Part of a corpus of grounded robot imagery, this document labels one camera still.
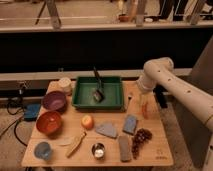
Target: grapes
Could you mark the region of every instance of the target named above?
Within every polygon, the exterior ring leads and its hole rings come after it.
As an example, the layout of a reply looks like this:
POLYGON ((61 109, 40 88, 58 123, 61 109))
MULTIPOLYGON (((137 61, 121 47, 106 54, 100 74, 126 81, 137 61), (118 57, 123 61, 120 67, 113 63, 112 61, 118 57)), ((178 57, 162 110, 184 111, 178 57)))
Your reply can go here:
POLYGON ((132 138, 132 155, 134 159, 137 159, 139 155, 139 147, 144 145, 148 140, 152 139, 152 133, 147 129, 139 129, 132 138))

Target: sponge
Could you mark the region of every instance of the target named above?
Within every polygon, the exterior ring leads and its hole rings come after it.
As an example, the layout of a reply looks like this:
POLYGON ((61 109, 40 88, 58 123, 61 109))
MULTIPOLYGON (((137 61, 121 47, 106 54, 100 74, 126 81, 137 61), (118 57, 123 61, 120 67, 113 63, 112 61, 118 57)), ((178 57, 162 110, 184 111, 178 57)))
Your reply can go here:
POLYGON ((40 107, 41 107, 40 104, 27 105, 27 109, 24 113, 24 120, 25 121, 35 121, 38 117, 40 107))
POLYGON ((95 131, 110 138, 117 138, 117 130, 111 122, 105 122, 96 126, 95 131))
POLYGON ((128 115, 125 119, 123 131, 125 133, 133 135, 137 126, 137 118, 133 115, 128 115))
POLYGON ((128 137, 123 135, 118 137, 119 149, 120 149, 120 160, 127 162, 131 160, 130 145, 128 137))

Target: orange bowl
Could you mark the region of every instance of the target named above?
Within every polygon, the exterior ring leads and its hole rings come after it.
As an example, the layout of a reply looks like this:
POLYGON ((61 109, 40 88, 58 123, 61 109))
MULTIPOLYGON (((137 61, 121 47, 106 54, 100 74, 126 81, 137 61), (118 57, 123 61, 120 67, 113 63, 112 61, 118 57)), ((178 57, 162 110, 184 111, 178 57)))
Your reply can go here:
POLYGON ((48 111, 41 114, 36 122, 36 127, 39 132, 49 135, 56 132, 61 124, 61 114, 56 111, 48 111))

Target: metal cup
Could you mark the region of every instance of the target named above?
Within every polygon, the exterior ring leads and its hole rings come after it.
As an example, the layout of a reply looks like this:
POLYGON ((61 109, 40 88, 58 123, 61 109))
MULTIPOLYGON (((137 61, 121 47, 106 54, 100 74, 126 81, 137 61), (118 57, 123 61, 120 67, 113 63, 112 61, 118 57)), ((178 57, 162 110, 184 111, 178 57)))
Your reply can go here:
POLYGON ((105 147, 102 143, 96 143, 92 146, 92 154, 96 159, 101 159, 105 155, 105 147))
POLYGON ((49 160, 52 154, 50 144, 47 142, 40 142, 34 149, 34 155, 43 160, 49 160))

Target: floor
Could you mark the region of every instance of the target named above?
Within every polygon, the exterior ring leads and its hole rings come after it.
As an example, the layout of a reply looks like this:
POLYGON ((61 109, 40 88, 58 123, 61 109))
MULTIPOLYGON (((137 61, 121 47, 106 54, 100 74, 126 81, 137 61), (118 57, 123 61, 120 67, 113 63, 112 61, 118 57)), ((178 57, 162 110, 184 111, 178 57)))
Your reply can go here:
MULTIPOLYGON (((2 132, 10 123, 19 118, 22 113, 15 116, 9 115, 5 108, 0 108, 0 130, 2 132)), ((172 107, 172 103, 168 102, 168 108, 160 109, 160 115, 167 134, 168 142, 174 158, 174 165, 170 167, 154 167, 152 171, 200 171, 195 168, 189 156, 186 144, 181 134, 177 119, 172 107)), ((28 142, 32 128, 35 122, 21 122, 17 128, 17 134, 24 142, 28 142)), ((0 171, 24 171, 21 167, 21 161, 25 152, 25 147, 20 144, 13 133, 12 126, 7 133, 0 139, 0 171)), ((54 168, 56 171, 81 171, 85 168, 54 168)), ((110 170, 134 170, 142 171, 142 168, 88 168, 87 170, 110 171, 110 170)))
MULTIPOLYGON (((119 10, 117 0, 56 0, 56 6, 63 26, 87 24, 119 23, 118 15, 126 13, 128 7, 124 3, 123 10, 119 10)), ((184 16, 191 14, 196 0, 189 0, 184 16)), ((0 0, 0 28, 24 26, 51 26, 47 7, 35 25, 37 16, 42 8, 42 0, 0 0)), ((158 16, 159 1, 149 0, 145 13, 149 16, 158 16)))

